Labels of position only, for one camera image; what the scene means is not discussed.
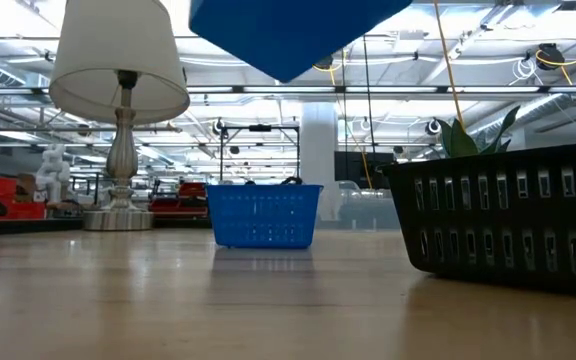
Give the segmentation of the clear plastic container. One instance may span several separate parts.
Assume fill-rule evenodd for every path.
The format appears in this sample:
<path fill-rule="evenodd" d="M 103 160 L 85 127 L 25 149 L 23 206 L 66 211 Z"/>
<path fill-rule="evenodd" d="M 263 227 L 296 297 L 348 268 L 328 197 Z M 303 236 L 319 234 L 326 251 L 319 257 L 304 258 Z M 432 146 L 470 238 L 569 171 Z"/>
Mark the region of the clear plastic container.
<path fill-rule="evenodd" d="M 342 180 L 321 191 L 316 228 L 377 232 L 400 230 L 401 225 L 389 189 L 361 189 Z"/>

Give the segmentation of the blue plastic basket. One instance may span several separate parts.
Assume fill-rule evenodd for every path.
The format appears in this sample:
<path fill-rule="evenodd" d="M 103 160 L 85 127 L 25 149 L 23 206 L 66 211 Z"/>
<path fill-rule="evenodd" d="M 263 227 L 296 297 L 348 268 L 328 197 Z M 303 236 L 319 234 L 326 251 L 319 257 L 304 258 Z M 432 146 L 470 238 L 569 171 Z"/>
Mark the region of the blue plastic basket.
<path fill-rule="evenodd" d="M 216 244 L 228 248 L 311 246 L 321 185 L 209 185 Z"/>
<path fill-rule="evenodd" d="M 189 29 L 283 83 L 413 0 L 191 0 Z"/>

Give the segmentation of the black plastic basket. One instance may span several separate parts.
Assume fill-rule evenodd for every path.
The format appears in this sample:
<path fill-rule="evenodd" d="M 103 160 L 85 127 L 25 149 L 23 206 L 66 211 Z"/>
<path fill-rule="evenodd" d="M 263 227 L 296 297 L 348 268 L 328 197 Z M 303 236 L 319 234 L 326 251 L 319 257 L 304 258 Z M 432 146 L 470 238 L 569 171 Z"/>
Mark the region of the black plastic basket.
<path fill-rule="evenodd" d="M 576 144 L 383 173 L 416 269 L 576 294 Z"/>

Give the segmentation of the white building column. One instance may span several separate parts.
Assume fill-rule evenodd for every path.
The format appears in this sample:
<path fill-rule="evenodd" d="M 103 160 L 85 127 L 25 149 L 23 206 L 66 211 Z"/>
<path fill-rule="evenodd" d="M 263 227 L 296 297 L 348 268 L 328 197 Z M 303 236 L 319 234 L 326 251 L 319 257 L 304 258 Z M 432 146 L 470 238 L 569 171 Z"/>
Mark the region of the white building column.
<path fill-rule="evenodd" d="M 334 181 L 337 122 L 333 103 L 309 102 L 302 105 L 300 177 L 307 184 L 327 185 Z"/>

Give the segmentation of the black monitor screen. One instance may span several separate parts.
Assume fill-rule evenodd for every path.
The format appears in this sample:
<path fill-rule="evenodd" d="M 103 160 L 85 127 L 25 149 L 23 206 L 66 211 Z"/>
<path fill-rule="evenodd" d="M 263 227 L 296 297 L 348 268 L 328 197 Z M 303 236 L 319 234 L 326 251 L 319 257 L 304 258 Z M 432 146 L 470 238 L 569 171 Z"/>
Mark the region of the black monitor screen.
<path fill-rule="evenodd" d="M 336 151 L 334 153 L 335 180 L 348 180 L 361 189 L 388 189 L 389 182 L 382 168 L 396 162 L 392 153 L 361 153 Z"/>

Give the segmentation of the red equipment cart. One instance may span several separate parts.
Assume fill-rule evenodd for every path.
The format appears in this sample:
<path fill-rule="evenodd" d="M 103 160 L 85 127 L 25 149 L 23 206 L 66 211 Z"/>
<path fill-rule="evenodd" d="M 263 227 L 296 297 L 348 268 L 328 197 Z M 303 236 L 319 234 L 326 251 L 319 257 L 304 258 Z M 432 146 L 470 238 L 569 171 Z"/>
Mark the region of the red equipment cart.
<path fill-rule="evenodd" d="M 157 181 L 150 196 L 148 210 L 156 218 L 207 218 L 209 206 L 206 184 L 203 182 L 183 182 L 172 192 L 159 190 Z"/>

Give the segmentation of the green plant in white pot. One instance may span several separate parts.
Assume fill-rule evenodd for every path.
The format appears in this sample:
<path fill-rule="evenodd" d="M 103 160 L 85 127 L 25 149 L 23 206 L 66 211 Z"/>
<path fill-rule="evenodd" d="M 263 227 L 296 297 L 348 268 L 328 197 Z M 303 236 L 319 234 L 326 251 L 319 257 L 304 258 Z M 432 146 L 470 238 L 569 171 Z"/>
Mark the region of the green plant in white pot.
<path fill-rule="evenodd" d="M 447 158 L 467 157 L 504 153 L 511 140 L 501 143 L 502 135 L 515 123 L 520 106 L 514 107 L 504 117 L 497 134 L 483 149 L 479 149 L 475 140 L 468 135 L 458 120 L 448 124 L 444 120 L 434 118 L 440 126 L 441 144 Z"/>

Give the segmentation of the white shade silver table lamp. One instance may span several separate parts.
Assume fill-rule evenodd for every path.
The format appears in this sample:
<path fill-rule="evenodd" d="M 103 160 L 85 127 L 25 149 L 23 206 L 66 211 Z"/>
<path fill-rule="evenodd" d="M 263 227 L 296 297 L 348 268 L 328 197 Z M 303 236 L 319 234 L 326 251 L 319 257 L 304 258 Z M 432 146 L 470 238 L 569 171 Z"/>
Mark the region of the white shade silver table lamp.
<path fill-rule="evenodd" d="M 49 96 L 68 114 L 116 128 L 106 160 L 110 202 L 84 214 L 85 229 L 151 229 L 153 214 L 132 202 L 133 129 L 190 105 L 166 7 L 160 0 L 67 0 Z"/>

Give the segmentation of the white wrapped figure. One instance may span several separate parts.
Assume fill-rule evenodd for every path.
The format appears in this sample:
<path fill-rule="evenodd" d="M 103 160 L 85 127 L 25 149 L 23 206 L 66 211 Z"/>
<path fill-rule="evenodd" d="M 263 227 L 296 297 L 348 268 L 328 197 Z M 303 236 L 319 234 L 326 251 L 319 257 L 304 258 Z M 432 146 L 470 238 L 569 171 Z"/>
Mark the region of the white wrapped figure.
<path fill-rule="evenodd" d="M 64 144 L 50 144 L 42 153 L 42 164 L 35 175 L 36 193 L 47 203 L 60 203 L 70 180 L 70 165 L 63 160 Z"/>

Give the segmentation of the red tool cabinet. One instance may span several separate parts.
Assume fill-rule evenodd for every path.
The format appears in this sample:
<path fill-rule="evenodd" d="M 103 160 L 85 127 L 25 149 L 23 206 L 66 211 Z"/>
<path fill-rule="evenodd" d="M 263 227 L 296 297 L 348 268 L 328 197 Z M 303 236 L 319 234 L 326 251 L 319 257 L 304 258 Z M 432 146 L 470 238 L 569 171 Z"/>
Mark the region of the red tool cabinet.
<path fill-rule="evenodd" d="M 15 179 L 0 178 L 0 220 L 44 219 L 45 205 L 21 190 Z"/>

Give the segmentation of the black metal frame rig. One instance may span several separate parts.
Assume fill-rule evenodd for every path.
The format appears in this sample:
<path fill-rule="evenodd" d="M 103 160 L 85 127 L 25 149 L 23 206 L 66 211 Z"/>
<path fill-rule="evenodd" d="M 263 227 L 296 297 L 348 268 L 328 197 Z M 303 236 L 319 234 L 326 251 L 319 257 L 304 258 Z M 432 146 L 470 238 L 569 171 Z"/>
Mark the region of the black metal frame rig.
<path fill-rule="evenodd" d="M 272 132 L 274 130 L 279 131 L 285 137 L 287 137 L 292 144 L 296 147 L 296 162 L 297 162 L 297 169 L 296 174 L 300 175 L 300 165 L 301 165 L 301 135 L 300 135 L 300 127 L 299 126 L 282 126 L 282 125 L 268 125 L 268 124 L 255 124 L 255 125 L 248 125 L 248 126 L 227 126 L 222 124 L 221 128 L 219 129 L 219 180 L 222 180 L 224 175 L 224 148 L 226 146 L 226 140 L 224 138 L 224 132 L 226 130 L 234 130 L 235 133 L 232 136 L 228 137 L 228 140 L 233 140 L 242 130 L 246 130 L 248 132 L 256 132 L 256 133 L 265 133 L 265 132 Z M 296 133 L 296 138 L 291 138 L 288 134 L 288 130 L 293 130 Z"/>

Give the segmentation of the black table frame rails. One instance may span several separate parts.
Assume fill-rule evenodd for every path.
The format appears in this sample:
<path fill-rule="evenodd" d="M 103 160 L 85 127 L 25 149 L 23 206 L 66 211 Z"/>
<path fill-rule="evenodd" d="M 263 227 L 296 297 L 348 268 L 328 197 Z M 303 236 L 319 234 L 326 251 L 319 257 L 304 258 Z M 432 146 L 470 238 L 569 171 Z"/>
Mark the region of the black table frame rails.
<path fill-rule="evenodd" d="M 209 219 L 173 219 L 156 218 L 153 222 L 155 229 L 210 229 Z M 1 220 L 0 235 L 56 232 L 67 230 L 82 230 L 83 221 L 79 219 L 52 219 L 52 220 Z"/>

